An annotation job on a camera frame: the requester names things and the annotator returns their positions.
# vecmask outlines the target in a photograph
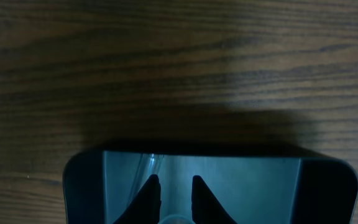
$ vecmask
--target transparent tube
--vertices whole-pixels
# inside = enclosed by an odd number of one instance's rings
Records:
[[[152,174],[158,174],[163,157],[163,155],[159,154],[142,154],[139,166],[137,167],[134,183],[132,184],[131,192],[129,193],[127,207],[135,199],[146,180]]]

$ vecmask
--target wooden table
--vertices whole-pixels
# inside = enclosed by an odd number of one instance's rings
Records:
[[[358,1],[0,0],[0,223],[65,223],[67,160],[123,137],[358,172]]]

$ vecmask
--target dark wood tabletop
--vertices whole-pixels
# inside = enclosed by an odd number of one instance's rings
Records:
[[[66,162],[114,138],[288,141],[358,173],[358,1],[0,0],[0,223],[65,223]]]

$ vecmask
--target wood grain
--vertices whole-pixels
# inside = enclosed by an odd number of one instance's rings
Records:
[[[358,1],[0,0],[0,223],[65,223],[65,163],[122,137],[280,139],[358,172]]]

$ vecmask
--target brown wood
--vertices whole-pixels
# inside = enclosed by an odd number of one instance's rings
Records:
[[[358,172],[358,1],[0,0],[0,223],[65,223],[65,163],[119,137],[279,139]]]

